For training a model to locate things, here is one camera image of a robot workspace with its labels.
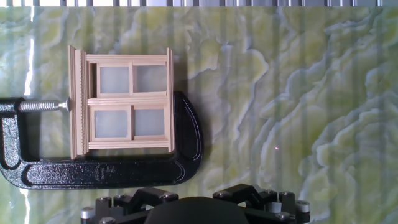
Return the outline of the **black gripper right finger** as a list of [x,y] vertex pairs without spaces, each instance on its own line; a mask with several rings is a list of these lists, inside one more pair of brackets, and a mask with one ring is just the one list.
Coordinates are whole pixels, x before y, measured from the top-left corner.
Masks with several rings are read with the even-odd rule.
[[310,202],[289,191],[277,192],[258,185],[238,184],[213,193],[213,198],[235,204],[249,223],[306,224]]

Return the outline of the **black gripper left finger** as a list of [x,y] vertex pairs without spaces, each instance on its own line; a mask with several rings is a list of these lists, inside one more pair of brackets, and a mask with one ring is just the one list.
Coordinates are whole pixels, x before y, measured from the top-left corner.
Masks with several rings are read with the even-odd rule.
[[150,212],[148,206],[156,207],[178,199],[178,194],[155,187],[140,188],[132,194],[100,197],[94,205],[82,208],[80,223],[142,223]]

